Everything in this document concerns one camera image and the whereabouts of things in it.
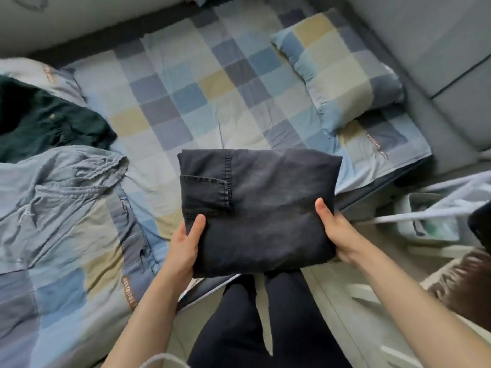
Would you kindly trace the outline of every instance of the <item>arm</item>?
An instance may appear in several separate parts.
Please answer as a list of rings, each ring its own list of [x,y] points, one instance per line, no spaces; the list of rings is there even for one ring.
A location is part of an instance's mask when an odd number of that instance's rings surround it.
[[[164,264],[145,292],[102,368],[138,368],[165,352],[172,332],[179,295],[193,277],[198,241],[205,227],[200,214],[186,235],[184,223],[172,235]]]
[[[333,215],[322,199],[316,210],[338,257],[357,266],[414,354],[427,368],[485,368],[491,346],[431,297],[387,255],[366,240],[341,213]]]

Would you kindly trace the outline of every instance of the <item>forearm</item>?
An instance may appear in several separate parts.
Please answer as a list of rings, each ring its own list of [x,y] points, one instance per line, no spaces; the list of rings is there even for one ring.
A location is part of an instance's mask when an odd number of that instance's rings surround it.
[[[490,345],[381,250],[369,242],[365,247],[353,260],[425,367],[489,367]]]
[[[179,294],[158,273],[102,368],[138,368],[167,349]]]

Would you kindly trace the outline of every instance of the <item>person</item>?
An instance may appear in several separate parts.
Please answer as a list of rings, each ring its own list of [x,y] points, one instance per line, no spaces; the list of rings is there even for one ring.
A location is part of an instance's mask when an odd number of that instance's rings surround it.
[[[337,256],[358,267],[384,308],[427,368],[491,366],[491,346],[425,292],[388,256],[366,240],[321,198],[315,202]],[[186,235],[173,234],[161,270],[144,294],[103,368],[138,368],[166,350],[179,295],[193,276],[197,244],[206,224],[200,214]],[[267,353],[255,307],[254,281],[242,275],[228,284],[188,359],[201,367],[332,367],[350,363],[324,322],[299,270],[265,274],[273,337]]]

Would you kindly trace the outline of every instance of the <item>white cable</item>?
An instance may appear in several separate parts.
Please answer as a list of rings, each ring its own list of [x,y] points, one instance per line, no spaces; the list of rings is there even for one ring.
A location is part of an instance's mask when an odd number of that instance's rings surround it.
[[[191,368],[189,365],[186,364],[186,362],[182,361],[177,356],[168,354],[166,352],[152,356],[145,363],[143,363],[140,368],[147,368],[153,362],[156,362],[158,360],[165,360],[165,359],[172,360],[173,362],[179,364],[180,366],[183,366],[184,368]]]

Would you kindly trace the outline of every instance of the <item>plaid bed sheet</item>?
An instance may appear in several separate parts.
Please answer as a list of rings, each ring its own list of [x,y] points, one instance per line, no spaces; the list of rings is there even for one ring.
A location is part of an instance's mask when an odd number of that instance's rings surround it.
[[[99,198],[33,268],[0,276],[2,367],[94,365],[150,285],[154,262],[124,192]]]
[[[431,154],[399,107],[337,136],[270,35],[313,15],[306,0],[233,0],[70,65],[130,160],[122,186],[158,263],[182,221],[177,154],[197,148],[314,148],[343,156],[336,192]]]

